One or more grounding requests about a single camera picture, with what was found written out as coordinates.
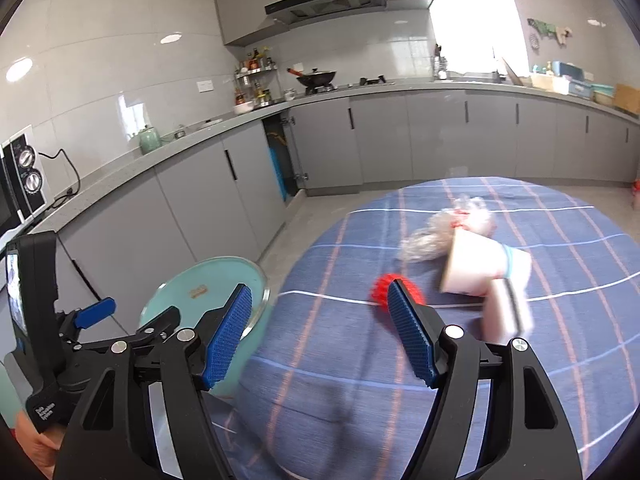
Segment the person's left hand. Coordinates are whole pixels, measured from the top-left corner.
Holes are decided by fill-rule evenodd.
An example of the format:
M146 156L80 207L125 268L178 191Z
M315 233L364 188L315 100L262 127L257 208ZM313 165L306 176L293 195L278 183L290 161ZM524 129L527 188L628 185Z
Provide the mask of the person's left hand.
M15 421L15 437L29 459L48 478L52 479L58 452L60 452L66 429L53 425L41 434L36 430L25 412L20 411Z

